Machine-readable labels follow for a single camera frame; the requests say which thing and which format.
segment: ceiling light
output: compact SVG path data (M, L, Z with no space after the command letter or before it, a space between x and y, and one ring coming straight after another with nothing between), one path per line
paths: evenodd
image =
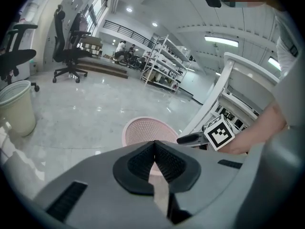
M219 37L211 37L211 36L205 36L204 38L208 42L218 42L218 43L223 43L223 44L228 44L228 45L231 45L234 47L238 47L237 41L232 41L229 39L224 39L224 38L219 38Z
M281 71L281 66L280 66L279 62L276 61L274 58L270 57L268 62Z

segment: glossy tile floor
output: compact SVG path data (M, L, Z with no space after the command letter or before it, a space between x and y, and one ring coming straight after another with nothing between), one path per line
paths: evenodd
M139 116L151 116L183 130L200 109L186 100L135 78L89 72L81 83L68 74L52 83L53 71L30 80L37 119L34 131L18 136L1 120L1 165L18 191L29 198L83 159L122 147L122 130Z

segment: chair caster wheel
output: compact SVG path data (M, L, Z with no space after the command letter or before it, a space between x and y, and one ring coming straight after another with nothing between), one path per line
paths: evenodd
M39 88L39 86L37 86L37 85L34 87L35 92L39 92L39 89L40 89L40 88Z

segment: white shelving unit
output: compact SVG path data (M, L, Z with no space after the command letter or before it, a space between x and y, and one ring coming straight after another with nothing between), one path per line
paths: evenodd
M189 69L189 67L191 65L191 62L177 48L177 46L168 39L168 36L169 35L167 35L166 37L159 37L157 39L155 45L153 46L151 55L153 54L153 52L155 50L157 51L157 53L156 53L156 55L154 57L150 57L148 59L148 61L146 62L146 65L144 67L144 70L142 72L142 75L141 75L140 79L142 81L145 81L145 85L148 82L151 82L153 84L165 87L165 88L167 88L167 89L169 89L171 91L177 92L177 90L179 89L179 82L176 80L176 77L177 76L182 76L183 77L182 80L183 80L185 75L186 75L186 73L188 72L188 69ZM158 43L162 43L161 48L156 48L156 45ZM174 53L174 55L168 52L169 48L171 49L172 53ZM166 63L166 62L162 61L162 55L164 55L168 59L168 61L170 63ZM167 70L172 72L173 75L169 76L167 72L163 72L161 69L156 69L155 66L157 64L159 64L160 66L163 66L164 68L166 68ZM186 70L185 73L184 74L180 74L178 72L180 69L185 69ZM152 82L152 81L150 81L149 78L150 78L150 76L151 76L153 71L156 71L157 73L160 73L162 75L160 79L162 79L164 77L170 79L172 81L171 84L163 84L163 83L159 83L159 82Z

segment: white trash bin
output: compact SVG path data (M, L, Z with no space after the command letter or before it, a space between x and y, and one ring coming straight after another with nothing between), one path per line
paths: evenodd
M21 136L27 136L36 126L30 88L29 81L18 81L0 92L0 114Z

